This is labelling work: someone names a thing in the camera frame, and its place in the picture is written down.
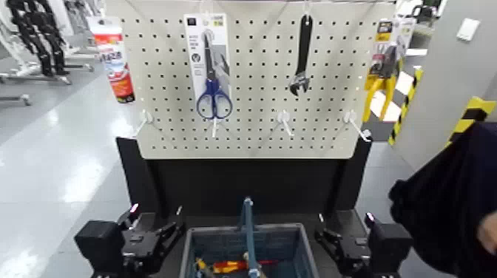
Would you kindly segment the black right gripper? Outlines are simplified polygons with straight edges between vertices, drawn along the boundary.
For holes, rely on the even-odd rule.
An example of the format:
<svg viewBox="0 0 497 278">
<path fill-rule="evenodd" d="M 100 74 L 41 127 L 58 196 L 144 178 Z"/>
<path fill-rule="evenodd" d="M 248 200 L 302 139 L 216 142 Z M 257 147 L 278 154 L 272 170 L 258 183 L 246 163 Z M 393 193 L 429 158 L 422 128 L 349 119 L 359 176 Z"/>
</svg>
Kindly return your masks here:
<svg viewBox="0 0 497 278">
<path fill-rule="evenodd" d="M 337 264 L 344 277 L 367 277 L 370 250 L 365 238 L 340 235 L 328 228 L 316 228 L 314 238 Z"/>
</svg>

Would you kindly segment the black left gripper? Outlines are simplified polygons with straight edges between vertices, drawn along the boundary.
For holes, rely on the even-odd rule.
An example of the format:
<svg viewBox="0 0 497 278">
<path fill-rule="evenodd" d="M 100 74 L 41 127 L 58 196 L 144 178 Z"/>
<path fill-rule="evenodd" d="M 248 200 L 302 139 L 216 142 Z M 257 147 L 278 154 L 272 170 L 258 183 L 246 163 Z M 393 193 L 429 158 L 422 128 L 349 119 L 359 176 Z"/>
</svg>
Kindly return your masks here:
<svg viewBox="0 0 497 278">
<path fill-rule="evenodd" d="M 172 222 L 154 231 L 124 230 L 122 255 L 129 275 L 157 273 L 184 229 L 184 222 Z"/>
</svg>

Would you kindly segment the person bare hand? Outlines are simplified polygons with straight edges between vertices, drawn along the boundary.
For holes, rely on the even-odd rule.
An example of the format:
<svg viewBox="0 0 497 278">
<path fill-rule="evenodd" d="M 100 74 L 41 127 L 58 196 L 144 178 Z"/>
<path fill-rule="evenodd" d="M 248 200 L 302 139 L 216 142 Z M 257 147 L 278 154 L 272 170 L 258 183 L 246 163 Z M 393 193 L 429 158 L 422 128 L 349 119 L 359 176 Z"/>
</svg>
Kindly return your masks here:
<svg viewBox="0 0 497 278">
<path fill-rule="evenodd" d="M 486 215 L 477 230 L 477 238 L 482 247 L 492 255 L 496 255 L 497 245 L 497 215 L 496 211 Z"/>
</svg>

